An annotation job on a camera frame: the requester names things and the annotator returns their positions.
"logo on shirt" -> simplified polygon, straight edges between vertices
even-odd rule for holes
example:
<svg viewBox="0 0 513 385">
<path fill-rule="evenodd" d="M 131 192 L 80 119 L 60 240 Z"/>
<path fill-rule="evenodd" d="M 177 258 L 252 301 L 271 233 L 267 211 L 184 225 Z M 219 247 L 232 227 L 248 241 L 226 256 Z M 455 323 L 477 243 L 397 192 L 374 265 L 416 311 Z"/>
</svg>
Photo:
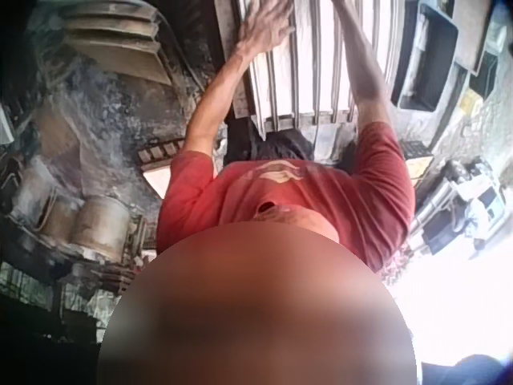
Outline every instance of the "logo on shirt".
<svg viewBox="0 0 513 385">
<path fill-rule="evenodd" d="M 262 164 L 256 168 L 255 172 L 258 179 L 272 180 L 278 184 L 288 182 L 289 180 L 303 179 L 301 169 L 287 160 L 273 160 Z"/>
</svg>

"man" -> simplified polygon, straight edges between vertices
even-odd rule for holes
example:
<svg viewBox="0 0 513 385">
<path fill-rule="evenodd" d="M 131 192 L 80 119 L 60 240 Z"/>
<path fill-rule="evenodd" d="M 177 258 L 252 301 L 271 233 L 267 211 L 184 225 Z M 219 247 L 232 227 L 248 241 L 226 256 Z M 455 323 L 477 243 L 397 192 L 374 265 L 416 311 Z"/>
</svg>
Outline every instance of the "man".
<svg viewBox="0 0 513 385">
<path fill-rule="evenodd" d="M 157 252 L 214 226 L 242 221 L 297 225 L 339 242 L 379 270 L 404 242 L 414 190 L 386 109 L 386 85 L 351 1 L 341 19 L 359 140 L 352 176 L 306 160 L 235 162 L 214 176 L 212 146 L 252 60 L 292 32 L 289 2 L 253 4 L 240 41 L 188 125 L 160 212 Z"/>
<path fill-rule="evenodd" d="M 123 294 L 102 384 L 412 385 L 410 333 L 388 290 L 312 231 L 245 222 L 194 234 Z"/>
</svg>

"plastic container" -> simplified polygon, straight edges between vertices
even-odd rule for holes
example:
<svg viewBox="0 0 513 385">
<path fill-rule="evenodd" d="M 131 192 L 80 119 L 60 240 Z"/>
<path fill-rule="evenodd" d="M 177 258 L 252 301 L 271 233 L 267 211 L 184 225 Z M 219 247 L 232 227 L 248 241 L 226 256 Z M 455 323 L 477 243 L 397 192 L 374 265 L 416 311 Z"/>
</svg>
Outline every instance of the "plastic container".
<svg viewBox="0 0 513 385">
<path fill-rule="evenodd" d="M 425 1 L 407 1 L 392 103 L 436 111 L 454 62 L 458 27 Z"/>
</svg>

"metal cylinder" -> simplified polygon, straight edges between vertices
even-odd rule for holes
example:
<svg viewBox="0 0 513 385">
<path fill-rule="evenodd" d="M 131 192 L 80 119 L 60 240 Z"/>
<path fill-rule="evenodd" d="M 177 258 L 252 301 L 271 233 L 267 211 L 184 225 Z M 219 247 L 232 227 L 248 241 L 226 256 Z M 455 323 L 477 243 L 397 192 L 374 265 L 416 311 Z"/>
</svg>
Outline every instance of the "metal cylinder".
<svg viewBox="0 0 513 385">
<path fill-rule="evenodd" d="M 121 202 L 110 197 L 91 197 L 79 212 L 71 243 L 120 263 L 129 225 L 130 212 Z"/>
<path fill-rule="evenodd" d="M 41 236 L 51 245 L 66 245 L 70 242 L 79 205 L 66 197 L 57 197 L 50 209 Z"/>
</svg>

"red t-shirt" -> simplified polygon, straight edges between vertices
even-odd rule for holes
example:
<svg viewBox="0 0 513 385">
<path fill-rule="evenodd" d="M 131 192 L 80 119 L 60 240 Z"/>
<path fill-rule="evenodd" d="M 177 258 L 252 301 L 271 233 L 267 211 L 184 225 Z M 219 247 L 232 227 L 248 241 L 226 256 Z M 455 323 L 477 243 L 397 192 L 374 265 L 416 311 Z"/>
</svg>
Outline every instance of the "red t-shirt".
<svg viewBox="0 0 513 385">
<path fill-rule="evenodd" d="M 352 176 L 307 160 L 235 162 L 214 177 L 212 158 L 182 152 L 171 163 L 160 210 L 157 253 L 211 227 L 249 221 L 261 205 L 301 205 L 322 214 L 340 243 L 372 270 L 404 242 L 414 189 L 392 128 L 362 130 Z"/>
</svg>

